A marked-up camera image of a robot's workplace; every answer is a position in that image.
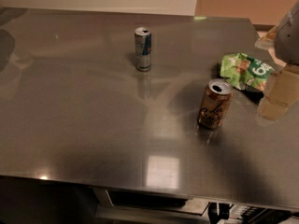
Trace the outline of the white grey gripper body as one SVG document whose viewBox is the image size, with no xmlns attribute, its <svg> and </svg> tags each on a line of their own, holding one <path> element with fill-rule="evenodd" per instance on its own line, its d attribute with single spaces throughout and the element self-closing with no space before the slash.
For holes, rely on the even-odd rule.
<svg viewBox="0 0 299 224">
<path fill-rule="evenodd" d="M 299 64 L 299 1 L 277 26 L 275 54 L 285 63 Z"/>
</svg>

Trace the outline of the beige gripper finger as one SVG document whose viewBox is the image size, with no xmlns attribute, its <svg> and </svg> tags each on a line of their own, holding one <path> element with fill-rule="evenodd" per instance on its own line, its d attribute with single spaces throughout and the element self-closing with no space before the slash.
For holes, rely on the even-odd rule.
<svg viewBox="0 0 299 224">
<path fill-rule="evenodd" d="M 257 41 L 255 42 L 255 47 L 264 50 L 273 49 L 275 47 L 277 32 L 278 28 L 274 26 L 257 39 Z"/>
<path fill-rule="evenodd" d="M 276 121 L 299 101 L 299 66 L 287 64 L 279 72 L 272 72 L 265 83 L 258 114 Z"/>
</svg>

